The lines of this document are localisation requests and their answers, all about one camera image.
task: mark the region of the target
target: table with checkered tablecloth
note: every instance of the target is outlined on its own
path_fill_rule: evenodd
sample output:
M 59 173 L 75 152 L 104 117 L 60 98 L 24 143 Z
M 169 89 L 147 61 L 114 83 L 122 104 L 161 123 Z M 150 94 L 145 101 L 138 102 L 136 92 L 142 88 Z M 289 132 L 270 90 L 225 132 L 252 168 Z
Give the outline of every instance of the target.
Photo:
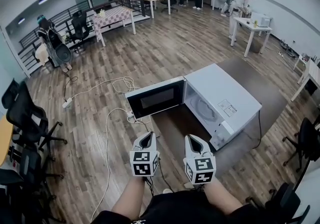
M 92 19 L 93 28 L 96 35 L 97 40 L 102 41 L 102 45 L 105 47 L 105 41 L 101 33 L 101 28 L 104 28 L 110 24 L 114 24 L 117 22 L 123 22 L 123 26 L 125 26 L 124 20 L 131 18 L 132 30 L 133 34 L 136 34 L 135 21 L 133 16 L 133 10 L 124 6 L 117 6 L 110 10 L 104 11 L 105 16 L 101 17 L 99 14 L 95 15 Z

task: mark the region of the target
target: white shirt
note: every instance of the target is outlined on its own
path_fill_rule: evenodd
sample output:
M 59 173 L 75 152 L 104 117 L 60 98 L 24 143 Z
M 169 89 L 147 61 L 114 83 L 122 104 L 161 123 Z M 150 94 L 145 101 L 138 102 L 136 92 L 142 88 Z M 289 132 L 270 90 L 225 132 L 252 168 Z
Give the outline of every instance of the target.
M 233 0 L 231 2 L 231 10 L 233 9 L 239 9 L 239 7 L 246 7 L 247 3 L 246 0 Z

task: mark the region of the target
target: open microwave door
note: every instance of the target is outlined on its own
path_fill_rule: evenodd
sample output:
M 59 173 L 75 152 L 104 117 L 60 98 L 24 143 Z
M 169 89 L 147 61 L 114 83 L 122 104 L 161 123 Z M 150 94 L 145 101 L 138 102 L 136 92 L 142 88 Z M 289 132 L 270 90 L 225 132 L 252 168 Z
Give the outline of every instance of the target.
M 134 117 L 143 118 L 184 103 L 183 76 L 159 82 L 125 94 Z

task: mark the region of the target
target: wood plank flooring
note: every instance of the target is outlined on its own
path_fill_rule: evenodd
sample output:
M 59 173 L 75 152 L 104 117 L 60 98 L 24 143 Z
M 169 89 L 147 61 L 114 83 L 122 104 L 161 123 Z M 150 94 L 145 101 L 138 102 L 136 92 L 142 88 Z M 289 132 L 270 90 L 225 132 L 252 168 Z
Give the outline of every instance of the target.
M 179 8 L 169 16 L 155 11 L 155 19 L 136 24 L 136 35 L 130 26 L 105 33 L 106 47 L 93 43 L 72 60 L 70 75 L 78 76 L 76 82 L 66 87 L 65 97 L 87 91 L 99 83 L 124 76 L 134 79 L 136 87 L 145 87 L 170 78 L 218 63 L 233 56 L 244 58 L 249 33 L 239 28 L 237 42 L 230 46 L 229 20 L 205 6 L 203 11 L 190 6 Z M 264 37 L 256 39 L 260 43 Z M 318 114 L 315 103 L 306 91 L 291 102 L 298 89 L 299 75 L 292 70 L 293 61 L 282 58 L 279 42 L 270 37 L 264 54 L 249 53 L 245 59 L 262 76 L 276 85 L 288 104 L 272 128 L 263 137 L 261 145 L 251 150 L 237 165 L 226 172 L 221 182 L 242 202 L 248 196 L 256 196 L 262 202 L 269 199 L 269 189 L 279 188 L 283 182 L 295 183 L 298 160 L 288 166 L 282 163 L 294 151 L 284 136 L 293 137 L 304 117 L 313 121 Z M 68 109 L 63 109 L 64 87 L 68 82 L 60 69 L 46 65 L 36 71 L 28 81 L 31 96 L 36 105 L 45 109 L 49 123 L 63 122 L 54 133 L 68 140 L 51 144 L 56 162 L 50 168 L 64 173 L 64 179 L 51 179 L 49 185 L 57 199 L 53 212 L 68 223 L 87 224 L 106 188 L 108 171 L 105 162 L 106 118 L 114 108 L 130 110 L 122 93 L 114 91 L 110 82 L 89 93 L 73 99 Z M 127 91 L 122 82 L 117 90 Z M 109 210 L 126 186 L 130 176 L 129 151 L 133 141 L 146 132 L 141 124 L 127 122 L 124 111 L 115 110 L 108 120 L 108 159 L 111 169 L 109 189 L 98 209 Z M 158 141 L 161 165 L 165 179 L 174 190 L 183 190 L 186 176 L 175 156 L 160 137 Z M 160 170 L 154 177 L 154 192 L 166 188 Z M 143 209 L 149 204 L 151 193 L 145 188 Z

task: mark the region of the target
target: pink tablecloth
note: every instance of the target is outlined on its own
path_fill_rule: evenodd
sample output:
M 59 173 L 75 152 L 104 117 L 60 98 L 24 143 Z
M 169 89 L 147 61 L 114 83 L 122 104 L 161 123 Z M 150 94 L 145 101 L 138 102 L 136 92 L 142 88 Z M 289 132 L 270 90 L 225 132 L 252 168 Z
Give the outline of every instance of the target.
M 110 10 L 104 11 L 105 17 L 100 17 L 98 14 L 97 16 L 93 17 L 93 28 L 94 32 L 96 34 L 96 37 L 98 41 L 101 39 L 101 28 L 108 26 L 112 23 L 120 22 L 126 19 L 131 18 L 131 12 L 133 10 L 124 7 L 124 6 L 118 6 L 114 7 Z

